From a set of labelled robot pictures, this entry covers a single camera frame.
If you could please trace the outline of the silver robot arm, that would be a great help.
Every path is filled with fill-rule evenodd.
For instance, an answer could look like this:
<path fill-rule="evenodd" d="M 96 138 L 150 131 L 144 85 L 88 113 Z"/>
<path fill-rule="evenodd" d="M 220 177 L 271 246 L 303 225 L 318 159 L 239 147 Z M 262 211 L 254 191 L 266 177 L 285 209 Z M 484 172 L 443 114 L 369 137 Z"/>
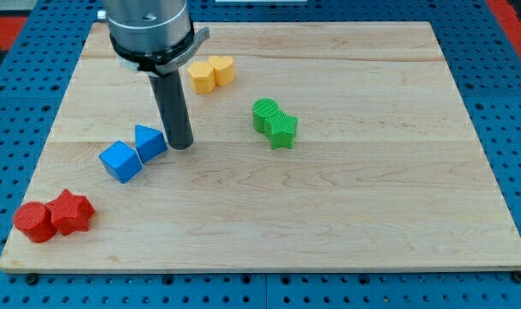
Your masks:
<path fill-rule="evenodd" d="M 165 77 L 190 61 L 210 37 L 185 0 L 104 0 L 110 40 L 133 70 Z"/>

